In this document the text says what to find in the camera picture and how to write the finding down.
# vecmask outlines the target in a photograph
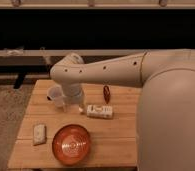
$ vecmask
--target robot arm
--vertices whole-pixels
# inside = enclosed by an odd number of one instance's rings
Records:
[[[141,64],[145,55],[141,53],[83,64],[80,56],[71,54],[54,65],[51,77],[59,84],[95,83],[141,87]]]
[[[50,75],[61,85],[67,103],[80,103],[80,83],[142,87],[161,66],[189,54],[190,50],[161,50],[84,64],[78,54],[72,53],[56,63]]]

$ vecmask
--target floor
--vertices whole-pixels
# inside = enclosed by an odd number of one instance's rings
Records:
[[[48,78],[44,75],[27,75],[20,89],[13,89],[17,75],[0,75],[0,171],[7,171],[7,162],[11,154],[19,126],[25,113],[30,94],[37,79]],[[63,169],[65,171],[85,169]],[[88,171],[130,171],[129,168],[92,168]]]

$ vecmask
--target table leg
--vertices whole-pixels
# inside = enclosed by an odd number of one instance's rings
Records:
[[[32,169],[32,171],[42,171],[42,169]]]
[[[137,167],[133,168],[132,171],[137,171]]]
[[[16,79],[15,85],[13,87],[14,89],[19,89],[20,88],[21,84],[24,81],[24,78],[25,78],[26,74],[27,74],[26,72],[21,72],[21,73],[18,74],[18,78]]]

